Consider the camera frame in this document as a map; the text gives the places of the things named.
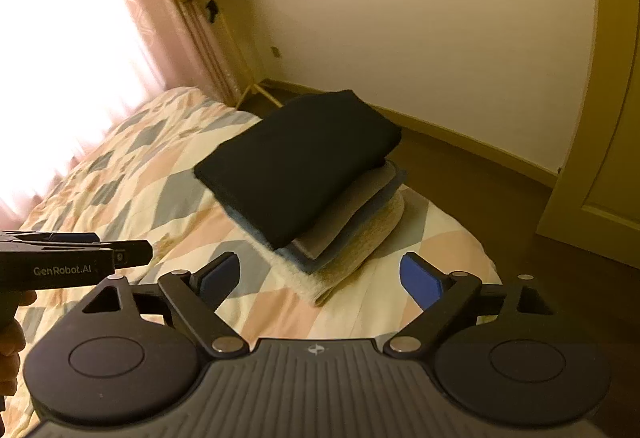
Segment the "person left hand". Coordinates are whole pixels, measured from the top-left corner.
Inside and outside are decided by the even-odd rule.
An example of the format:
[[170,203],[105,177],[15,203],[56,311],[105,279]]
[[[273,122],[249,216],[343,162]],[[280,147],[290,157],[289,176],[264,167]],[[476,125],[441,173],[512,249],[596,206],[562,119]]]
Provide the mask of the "person left hand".
[[25,347],[22,327],[15,319],[16,310],[33,304],[36,299],[35,291],[1,294],[1,398],[13,396],[17,390],[18,354]]

